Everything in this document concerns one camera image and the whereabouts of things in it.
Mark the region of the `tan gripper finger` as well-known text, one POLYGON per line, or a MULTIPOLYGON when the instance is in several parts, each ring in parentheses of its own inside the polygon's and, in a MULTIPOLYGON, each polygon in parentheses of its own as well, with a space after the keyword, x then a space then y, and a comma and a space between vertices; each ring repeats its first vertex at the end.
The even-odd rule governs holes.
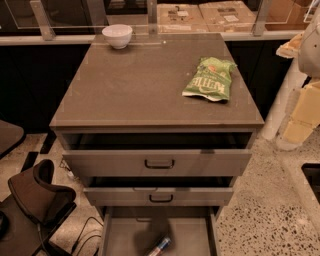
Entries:
POLYGON ((312 80, 299 92, 282 137, 292 144, 303 143, 320 124, 320 81, 312 80))

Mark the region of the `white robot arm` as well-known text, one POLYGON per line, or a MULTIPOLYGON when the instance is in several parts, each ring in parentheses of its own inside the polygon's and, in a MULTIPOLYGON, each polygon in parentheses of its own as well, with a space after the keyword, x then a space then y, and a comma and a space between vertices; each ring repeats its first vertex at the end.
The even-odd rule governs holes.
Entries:
POLYGON ((282 138, 292 144, 302 144, 320 124, 320 9, 302 36, 298 67, 311 80, 299 90, 282 131, 282 138))

